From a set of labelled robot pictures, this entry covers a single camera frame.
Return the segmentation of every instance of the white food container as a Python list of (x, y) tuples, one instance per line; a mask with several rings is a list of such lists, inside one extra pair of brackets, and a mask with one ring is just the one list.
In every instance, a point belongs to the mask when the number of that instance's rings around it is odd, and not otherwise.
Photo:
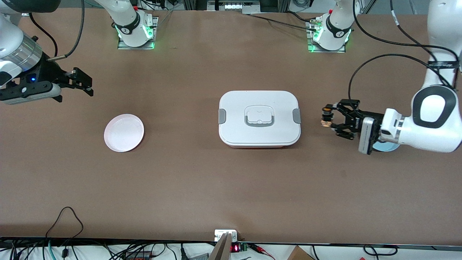
[(287, 91), (230, 91), (220, 99), (220, 138), (235, 148), (294, 144), (300, 123), (297, 98)]

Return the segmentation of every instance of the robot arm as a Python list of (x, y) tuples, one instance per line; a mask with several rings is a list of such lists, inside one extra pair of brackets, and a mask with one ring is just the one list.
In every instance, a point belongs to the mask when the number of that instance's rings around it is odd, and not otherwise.
[(359, 13), (360, 10), (358, 0), (335, 1), (336, 4), (332, 12), (316, 18), (320, 23), (315, 24), (317, 33), (313, 37), (313, 41), (326, 50), (338, 50), (347, 41), (351, 33), (351, 25), (354, 22), (353, 1), (355, 2), (356, 13)]
[(119, 38), (130, 47), (140, 47), (154, 37), (152, 15), (135, 11), (129, 0), (95, 0), (108, 11)]
[[(438, 0), (430, 2), (427, 27), (431, 45), (446, 47), (460, 55), (461, 26), (462, 0), (445, 1), (444, 4)], [(431, 51), (439, 63), (432, 62), (432, 58), (430, 63), (452, 82), (460, 66), (454, 55), (442, 49)], [(455, 90), (443, 86), (438, 76), (427, 69), (424, 84), (412, 99), (411, 115), (404, 117), (388, 108), (382, 120), (381, 137), (388, 142), (433, 152), (456, 150), (462, 142), (462, 121)]]
[[(428, 32), (431, 45), (446, 47), (460, 56), (462, 53), (462, 0), (430, 2)], [(453, 82), (460, 66), (456, 57), (446, 50), (431, 49), (437, 62), (430, 58), (431, 67)], [(388, 151), (390, 144), (410, 145), (417, 149), (449, 153), (462, 142), (462, 121), (459, 101), (454, 89), (445, 86), (437, 74), (428, 69), (422, 88), (414, 95), (412, 113), (405, 117), (388, 108), (385, 114), (358, 110), (359, 100), (343, 99), (323, 109), (322, 125), (333, 128), (338, 136), (353, 139), (360, 133), (359, 151), (370, 154), (372, 149)], [(332, 123), (333, 110), (345, 115), (344, 124)]]
[[(60, 0), (2, 0), (3, 13), (53, 12)], [(56, 62), (49, 61), (36, 37), (29, 37), (0, 14), (0, 101), (19, 104), (39, 99), (53, 98), (62, 101), (61, 88), (77, 88), (93, 95), (91, 77), (74, 68), (62, 70)], [(19, 84), (13, 79), (19, 78)]]

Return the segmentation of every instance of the red digital display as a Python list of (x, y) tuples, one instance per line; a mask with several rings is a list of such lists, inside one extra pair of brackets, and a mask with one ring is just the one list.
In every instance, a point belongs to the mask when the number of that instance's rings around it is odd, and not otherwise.
[(231, 253), (238, 253), (241, 251), (240, 244), (232, 245), (230, 248)]

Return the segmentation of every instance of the brown table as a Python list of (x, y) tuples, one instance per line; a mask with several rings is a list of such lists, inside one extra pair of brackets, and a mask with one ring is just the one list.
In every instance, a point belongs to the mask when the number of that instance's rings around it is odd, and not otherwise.
[[(161, 18), (166, 12), (160, 12)], [(78, 9), (37, 14), (60, 54), (72, 45)], [(289, 14), (267, 15), (302, 25)], [(371, 33), (406, 41), (391, 16), (360, 16)], [(426, 40), (426, 16), (402, 16)], [(50, 41), (28, 19), (20, 27)], [(357, 66), (383, 53), (426, 59), (419, 48), (382, 44), (356, 30), (345, 54), (307, 51), (303, 30), (236, 12), (175, 11), (151, 51), (116, 50), (104, 10), (87, 10), (79, 47), (63, 69), (93, 77), (95, 96), (1, 105), (0, 233), (43, 236), (72, 206), (81, 237), (210, 240), (217, 228), (247, 241), (462, 245), (462, 151), (411, 147), (357, 152), (358, 141), (320, 127), (321, 108), (347, 97)], [(365, 67), (352, 95), (363, 110), (410, 113), (425, 69), (387, 57)], [(302, 136), (284, 149), (232, 149), (218, 135), (220, 97), (230, 90), (287, 90), (299, 101)], [(146, 128), (128, 153), (104, 144), (115, 116)], [(53, 236), (79, 229), (67, 212)]]

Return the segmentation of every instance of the plate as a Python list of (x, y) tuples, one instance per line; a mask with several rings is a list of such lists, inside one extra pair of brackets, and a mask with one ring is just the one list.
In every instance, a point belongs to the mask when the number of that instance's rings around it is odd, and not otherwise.
[(143, 139), (144, 125), (135, 115), (123, 114), (113, 118), (104, 130), (106, 145), (115, 152), (133, 150)]

